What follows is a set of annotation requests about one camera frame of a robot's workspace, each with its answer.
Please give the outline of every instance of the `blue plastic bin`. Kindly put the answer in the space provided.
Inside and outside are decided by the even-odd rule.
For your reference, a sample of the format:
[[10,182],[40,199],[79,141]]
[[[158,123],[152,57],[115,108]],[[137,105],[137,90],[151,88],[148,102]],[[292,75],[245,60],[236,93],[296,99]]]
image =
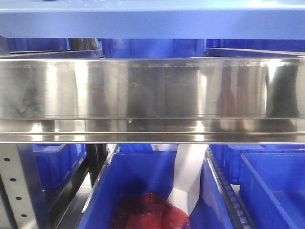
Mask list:
[[123,153],[153,152],[153,151],[177,151],[178,144],[118,144]]
[[8,38],[11,52],[69,50],[65,38]]
[[240,196],[258,229],[305,228],[305,155],[243,154]]
[[[175,156],[174,152],[158,152],[109,157],[78,229],[108,229],[120,197],[155,191],[167,199],[173,188]],[[207,161],[203,163],[200,199],[190,222],[192,229],[233,228]]]
[[203,39],[103,39],[106,58],[167,58],[204,55]]
[[221,154],[221,162],[219,163],[223,169],[225,176],[231,184],[240,184],[240,168],[241,154],[245,153],[304,153],[305,145],[226,145],[220,150],[222,153],[213,151],[215,157]]
[[84,144],[33,144],[43,189],[58,189],[85,154]]
[[221,167],[224,167],[224,153],[225,148],[228,147],[228,145],[223,144],[211,144],[209,145],[211,151],[213,152],[216,161]]
[[207,47],[305,52],[305,40],[207,39]]

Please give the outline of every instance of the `stainless steel tray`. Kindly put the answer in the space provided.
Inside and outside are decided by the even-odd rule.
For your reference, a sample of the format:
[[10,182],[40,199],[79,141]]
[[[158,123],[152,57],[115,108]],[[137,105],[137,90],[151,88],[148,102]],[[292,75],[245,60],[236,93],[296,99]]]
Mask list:
[[0,142],[305,142],[303,58],[2,59]]

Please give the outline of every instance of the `metal shelf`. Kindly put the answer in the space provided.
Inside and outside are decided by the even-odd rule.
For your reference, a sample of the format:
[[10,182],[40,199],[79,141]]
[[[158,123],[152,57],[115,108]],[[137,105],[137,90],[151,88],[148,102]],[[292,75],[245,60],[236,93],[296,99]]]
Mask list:
[[20,38],[305,39],[302,0],[0,0]]
[[0,60],[0,142],[305,142],[304,58]]

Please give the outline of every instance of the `blue crate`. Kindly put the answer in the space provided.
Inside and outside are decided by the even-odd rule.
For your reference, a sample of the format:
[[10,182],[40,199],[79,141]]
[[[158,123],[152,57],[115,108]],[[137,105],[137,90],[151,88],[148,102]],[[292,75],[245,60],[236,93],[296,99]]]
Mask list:
[[207,47],[305,52],[305,40],[207,39]]
[[215,156],[216,161],[221,167],[224,167],[224,152],[225,147],[228,145],[224,144],[210,144],[209,147],[212,151],[212,153]]
[[203,39],[103,39],[107,58],[166,58],[204,55]]
[[11,52],[69,50],[65,38],[8,38]]
[[178,144],[118,144],[123,153],[153,152],[153,151],[177,151]]
[[305,145],[227,145],[223,148],[224,156],[220,164],[231,184],[240,184],[241,154],[245,153],[304,153]]
[[[155,191],[167,199],[173,188],[175,152],[119,153],[108,158],[78,229],[108,229],[120,197]],[[203,163],[201,194],[190,215],[192,229],[232,229],[221,193]]]
[[240,196],[258,229],[305,226],[305,155],[243,154]]
[[83,144],[33,144],[43,189],[58,189],[85,154]]

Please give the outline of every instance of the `red material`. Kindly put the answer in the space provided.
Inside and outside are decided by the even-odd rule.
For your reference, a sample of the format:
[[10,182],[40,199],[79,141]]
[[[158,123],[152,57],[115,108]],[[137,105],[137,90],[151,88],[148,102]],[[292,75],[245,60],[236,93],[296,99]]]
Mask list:
[[181,229],[190,226],[188,216],[151,192],[143,197],[124,197],[114,213],[110,229]]

